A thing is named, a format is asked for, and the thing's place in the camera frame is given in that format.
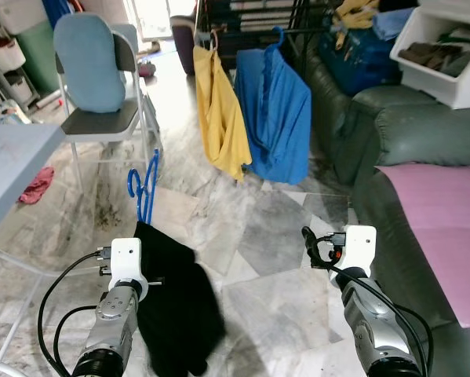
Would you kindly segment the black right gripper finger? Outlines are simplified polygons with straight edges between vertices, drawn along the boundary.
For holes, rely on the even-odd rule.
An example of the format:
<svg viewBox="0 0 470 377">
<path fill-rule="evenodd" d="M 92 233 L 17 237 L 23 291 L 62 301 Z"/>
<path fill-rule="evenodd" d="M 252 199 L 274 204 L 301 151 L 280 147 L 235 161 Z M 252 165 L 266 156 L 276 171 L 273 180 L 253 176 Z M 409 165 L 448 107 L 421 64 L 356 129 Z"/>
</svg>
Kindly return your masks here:
<svg viewBox="0 0 470 377">
<path fill-rule="evenodd" d="M 306 254 L 309 258 L 310 265 L 321 265 L 321 252 L 318 248 L 318 240 L 309 226 L 301 229 L 301 234 L 305 240 Z"/>
</svg>

